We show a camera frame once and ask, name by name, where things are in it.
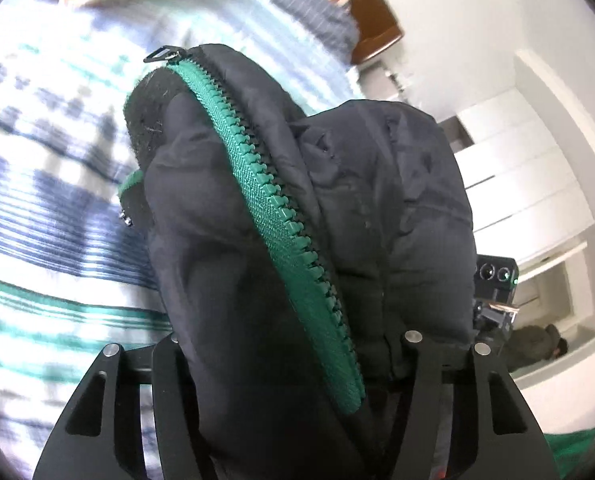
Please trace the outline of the black puffer jacket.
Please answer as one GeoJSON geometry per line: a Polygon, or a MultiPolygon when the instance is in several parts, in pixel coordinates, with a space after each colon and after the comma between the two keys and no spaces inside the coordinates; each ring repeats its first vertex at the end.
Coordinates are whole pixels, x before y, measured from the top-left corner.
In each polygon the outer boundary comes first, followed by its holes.
{"type": "Polygon", "coordinates": [[[472,212],[442,129],[396,102],[307,115],[222,44],[149,60],[121,204],[220,477],[377,478],[401,336],[473,341],[472,212]]]}

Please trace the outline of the dark green garment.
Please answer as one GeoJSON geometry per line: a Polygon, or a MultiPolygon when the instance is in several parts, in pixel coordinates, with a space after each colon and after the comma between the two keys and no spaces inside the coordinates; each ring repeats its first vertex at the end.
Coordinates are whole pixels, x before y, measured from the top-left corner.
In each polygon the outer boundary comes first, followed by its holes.
{"type": "Polygon", "coordinates": [[[595,427],[568,432],[545,434],[561,479],[564,479],[581,461],[595,440],[595,427]]]}

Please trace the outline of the white wardrobe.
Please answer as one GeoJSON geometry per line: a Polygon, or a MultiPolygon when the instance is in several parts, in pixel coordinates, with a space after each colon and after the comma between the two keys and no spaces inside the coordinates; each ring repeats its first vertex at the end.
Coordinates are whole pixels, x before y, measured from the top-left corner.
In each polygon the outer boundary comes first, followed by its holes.
{"type": "Polygon", "coordinates": [[[555,137],[518,90],[470,106],[457,119],[473,141],[455,157],[477,252],[521,266],[595,223],[555,137]]]}

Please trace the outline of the striped blue green duvet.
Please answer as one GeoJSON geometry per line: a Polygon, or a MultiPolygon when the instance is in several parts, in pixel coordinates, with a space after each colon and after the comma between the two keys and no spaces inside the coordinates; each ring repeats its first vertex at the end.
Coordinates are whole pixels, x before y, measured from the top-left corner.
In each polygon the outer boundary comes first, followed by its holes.
{"type": "Polygon", "coordinates": [[[227,44],[308,114],[360,94],[270,0],[0,2],[0,449],[25,479],[102,347],[171,329],[118,200],[136,166],[124,103],[164,44],[227,44]]]}

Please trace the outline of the brown wooden headboard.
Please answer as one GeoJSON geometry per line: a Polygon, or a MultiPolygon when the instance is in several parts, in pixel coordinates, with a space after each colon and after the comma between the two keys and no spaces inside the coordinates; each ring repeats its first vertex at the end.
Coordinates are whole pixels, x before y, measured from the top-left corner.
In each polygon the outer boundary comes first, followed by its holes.
{"type": "Polygon", "coordinates": [[[359,30],[352,64],[360,66],[378,58],[404,37],[403,29],[386,0],[352,0],[351,10],[359,30]]]}

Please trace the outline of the blue checked pillow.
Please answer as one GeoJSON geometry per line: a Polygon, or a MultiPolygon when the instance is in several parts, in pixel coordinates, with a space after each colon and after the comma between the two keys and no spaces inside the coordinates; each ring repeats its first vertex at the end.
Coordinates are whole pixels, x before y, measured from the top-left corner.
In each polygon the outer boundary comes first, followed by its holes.
{"type": "Polygon", "coordinates": [[[348,10],[329,0],[270,1],[292,15],[342,63],[352,64],[359,30],[348,10]]]}

